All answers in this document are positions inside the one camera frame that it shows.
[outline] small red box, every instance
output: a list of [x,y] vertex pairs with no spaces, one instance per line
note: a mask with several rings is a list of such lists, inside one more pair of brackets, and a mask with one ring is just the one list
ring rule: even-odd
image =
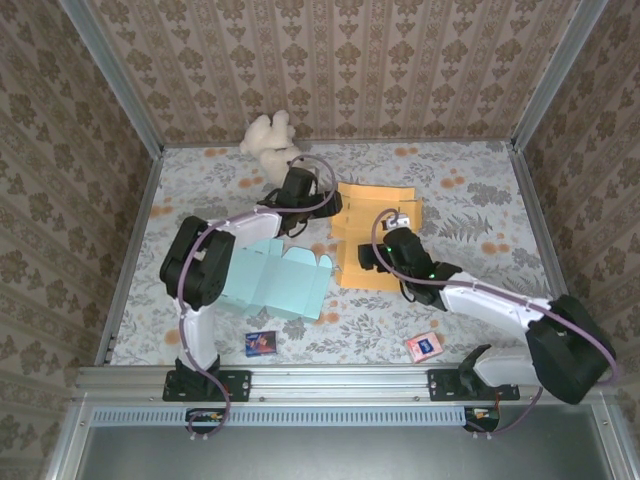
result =
[[413,363],[424,362],[427,358],[435,357],[443,352],[438,337],[433,332],[422,333],[407,340],[407,348]]

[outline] table surface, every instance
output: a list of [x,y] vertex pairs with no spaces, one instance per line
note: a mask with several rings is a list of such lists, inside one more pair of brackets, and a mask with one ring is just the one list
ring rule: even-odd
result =
[[[412,186],[424,199],[419,234],[434,260],[457,264],[498,286],[549,296],[547,281],[505,142],[321,144],[342,182]],[[238,148],[167,149],[136,271],[111,359],[115,365],[168,365],[179,348],[178,317],[160,265],[189,215],[221,219],[250,209],[273,188],[258,162]],[[321,172],[326,185],[327,176]],[[338,240],[328,219],[313,220],[285,248],[311,248],[335,264]],[[477,345],[517,343],[479,320],[409,304],[400,294],[340,288],[330,281],[315,323],[264,311],[238,317],[219,311],[216,346],[223,364],[402,364],[405,342],[436,332],[444,353],[433,363],[459,362]],[[247,358],[244,335],[275,330],[278,354]]]

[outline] metal bar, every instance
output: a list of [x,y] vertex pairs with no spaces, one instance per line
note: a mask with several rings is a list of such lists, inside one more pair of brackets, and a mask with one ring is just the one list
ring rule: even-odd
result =
[[46,480],[75,479],[84,452],[93,407],[74,405],[69,407]]
[[607,0],[583,0],[578,5],[513,133],[516,150],[524,150],[529,143],[606,4]]
[[620,407],[602,397],[591,408],[613,478],[640,478],[638,456]]
[[[188,407],[96,407],[91,427],[186,426]],[[234,408],[228,427],[462,426],[464,407],[262,407]],[[211,423],[194,421],[194,426]]]
[[147,179],[147,186],[145,187],[144,195],[140,202],[140,209],[138,210],[136,223],[131,231],[131,238],[129,239],[127,253],[124,257],[120,277],[118,278],[116,290],[113,294],[113,299],[111,300],[109,314],[107,315],[107,321],[104,326],[104,331],[102,332],[100,346],[98,347],[98,353],[96,354],[94,362],[95,365],[103,365],[105,363],[109,346],[112,341],[115,341],[116,334],[120,328],[124,308],[127,304],[127,298],[129,297],[129,289],[131,288],[133,275],[136,271],[136,264],[138,261],[138,254],[140,253],[140,247],[142,246],[142,239],[144,238],[144,231],[147,228],[147,221],[149,220],[149,214],[151,213],[153,198],[156,194],[158,182],[160,181],[162,163],[163,160],[162,157],[160,157],[157,160],[154,160],[151,165],[151,171],[149,172],[149,178]]
[[511,164],[513,165],[513,171],[515,173],[516,180],[518,181],[518,187],[520,188],[524,208],[529,216],[529,223],[531,224],[533,237],[538,245],[538,252],[540,252],[542,266],[544,268],[545,275],[547,276],[547,280],[549,281],[551,295],[558,297],[562,294],[569,293],[567,284],[565,283],[562,275],[560,262],[558,262],[556,251],[553,248],[553,242],[551,241],[551,235],[549,234],[547,223],[544,220],[542,207],[540,207],[540,202],[536,195],[536,189],[533,186],[533,180],[529,174],[529,168],[527,167],[524,153],[522,153],[521,150],[511,150],[509,155],[511,156]]
[[[469,138],[463,137],[434,137],[434,138],[336,138],[336,139],[296,139],[295,144],[299,147],[303,152],[309,151],[314,145],[360,145],[363,143],[367,144],[381,144],[381,143],[446,143],[446,142],[456,142],[462,144],[469,143],[477,143],[477,142],[505,142],[509,143],[510,139],[508,137],[486,137],[482,140],[470,140]],[[237,142],[195,142],[195,143],[166,143],[164,145],[165,149],[178,149],[178,148],[208,148],[208,147],[237,147],[239,141]]]
[[[432,368],[451,368],[434,365]],[[170,367],[90,367],[81,369],[74,401],[94,405],[163,406],[162,389]],[[425,366],[320,366],[251,367],[252,390],[249,404],[265,406],[403,406],[403,405],[489,405],[492,402],[431,402]],[[508,402],[525,405],[537,387],[521,387],[521,400]],[[584,404],[598,402],[601,392],[594,389]],[[549,394],[541,404],[561,402]],[[189,406],[222,406],[221,403],[178,403]]]
[[99,22],[93,17],[87,5],[88,2],[61,0],[60,3],[129,117],[133,128],[138,132],[138,136],[149,151],[149,155],[153,160],[157,160],[162,153],[162,136],[156,131],[145,108],[134,93],[134,89],[124,73],[125,70],[116,60],[107,41],[107,36],[102,32]]

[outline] card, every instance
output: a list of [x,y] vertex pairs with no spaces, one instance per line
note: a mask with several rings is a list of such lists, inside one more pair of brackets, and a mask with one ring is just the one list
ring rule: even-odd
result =
[[276,346],[276,332],[255,332],[245,335],[245,355],[257,357],[278,353]]
[[407,348],[414,363],[424,362],[443,352],[438,337],[433,332],[424,333],[407,340]]

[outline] white teddy bear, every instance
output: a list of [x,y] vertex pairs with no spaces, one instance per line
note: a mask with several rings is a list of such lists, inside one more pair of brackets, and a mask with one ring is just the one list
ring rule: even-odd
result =
[[257,158],[267,173],[269,182],[281,187],[291,160],[302,152],[293,144],[295,128],[289,125],[289,114],[280,110],[273,115],[256,118],[240,142],[240,152]]

